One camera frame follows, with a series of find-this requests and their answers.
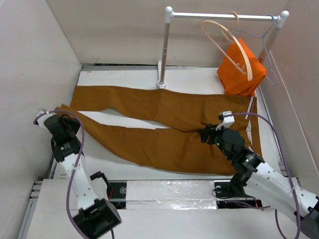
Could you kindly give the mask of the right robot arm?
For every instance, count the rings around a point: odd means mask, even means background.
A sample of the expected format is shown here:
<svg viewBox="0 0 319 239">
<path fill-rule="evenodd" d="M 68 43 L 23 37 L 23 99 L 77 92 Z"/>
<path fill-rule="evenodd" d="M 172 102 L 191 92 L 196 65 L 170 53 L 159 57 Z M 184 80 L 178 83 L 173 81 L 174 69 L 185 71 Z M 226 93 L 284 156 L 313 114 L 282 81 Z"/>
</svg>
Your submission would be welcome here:
<svg viewBox="0 0 319 239">
<path fill-rule="evenodd" d="M 300 224 L 300 231 L 311 239 L 319 237 L 319 197 L 291 183 L 274 170 L 257 153 L 246 147 L 236 130 L 208 124 L 199 131 L 201 142 L 216 145 L 236 174 L 230 190 L 236 196 L 246 194 L 264 201 L 272 208 Z"/>
</svg>

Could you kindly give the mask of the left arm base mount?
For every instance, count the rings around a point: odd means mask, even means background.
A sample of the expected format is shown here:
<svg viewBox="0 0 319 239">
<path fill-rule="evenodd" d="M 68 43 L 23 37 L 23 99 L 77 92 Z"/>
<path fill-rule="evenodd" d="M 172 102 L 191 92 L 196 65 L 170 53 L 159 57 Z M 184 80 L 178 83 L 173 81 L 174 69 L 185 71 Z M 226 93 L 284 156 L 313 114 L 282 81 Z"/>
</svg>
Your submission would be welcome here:
<svg viewBox="0 0 319 239">
<path fill-rule="evenodd" d="M 101 171 L 90 175 L 90 179 L 94 183 L 97 192 L 102 193 L 104 197 L 107 196 L 116 209 L 126 208 L 127 181 L 110 181 Z"/>
</svg>

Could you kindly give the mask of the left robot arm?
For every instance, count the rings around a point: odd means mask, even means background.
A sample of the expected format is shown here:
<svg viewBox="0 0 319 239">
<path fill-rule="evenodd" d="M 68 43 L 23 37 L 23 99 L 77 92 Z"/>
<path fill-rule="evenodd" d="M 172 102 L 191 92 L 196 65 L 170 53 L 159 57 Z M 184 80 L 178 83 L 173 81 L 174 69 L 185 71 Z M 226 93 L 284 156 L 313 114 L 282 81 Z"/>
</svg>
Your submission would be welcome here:
<svg viewBox="0 0 319 239">
<path fill-rule="evenodd" d="M 84 142 L 76 136 L 81 123 L 68 114 L 48 114 L 41 126 L 52 135 L 51 148 L 55 160 L 69 177 L 67 189 L 67 215 L 76 231 L 85 239 L 99 239 L 106 233 L 114 238 L 114 228 L 122 219 L 109 201 L 111 185 L 105 175 L 98 171 L 87 175 L 83 163 Z M 93 185 L 93 180 L 102 178 Z"/>
</svg>

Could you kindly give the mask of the brown trousers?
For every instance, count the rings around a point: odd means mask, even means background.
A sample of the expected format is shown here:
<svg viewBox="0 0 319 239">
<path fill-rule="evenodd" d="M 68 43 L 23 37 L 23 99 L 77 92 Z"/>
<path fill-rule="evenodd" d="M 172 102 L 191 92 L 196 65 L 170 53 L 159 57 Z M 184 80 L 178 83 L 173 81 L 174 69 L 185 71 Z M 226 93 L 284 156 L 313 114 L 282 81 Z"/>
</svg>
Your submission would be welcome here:
<svg viewBox="0 0 319 239">
<path fill-rule="evenodd" d="M 217 146 L 202 143 L 198 132 L 208 124 L 218 124 L 218 116 L 224 111 L 236 114 L 231 128 L 239 131 L 247 147 L 261 153 L 255 96 L 77 86 L 71 103 L 59 109 L 75 114 L 85 131 L 111 153 L 140 166 L 183 173 L 235 174 Z M 106 125 L 85 115 L 107 109 L 132 119 L 154 121 L 162 128 Z"/>
</svg>

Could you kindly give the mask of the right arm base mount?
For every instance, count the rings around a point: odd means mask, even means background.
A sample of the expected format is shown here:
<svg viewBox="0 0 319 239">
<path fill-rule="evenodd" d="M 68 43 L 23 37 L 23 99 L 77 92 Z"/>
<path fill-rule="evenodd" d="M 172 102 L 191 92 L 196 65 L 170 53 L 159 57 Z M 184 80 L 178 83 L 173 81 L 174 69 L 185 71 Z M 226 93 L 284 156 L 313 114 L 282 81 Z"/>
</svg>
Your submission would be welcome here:
<svg viewBox="0 0 319 239">
<path fill-rule="evenodd" d="M 229 181 L 214 181 L 214 189 L 211 194 L 216 199 L 218 209 L 263 209 L 260 200 L 242 192 L 235 192 L 231 189 Z"/>
</svg>

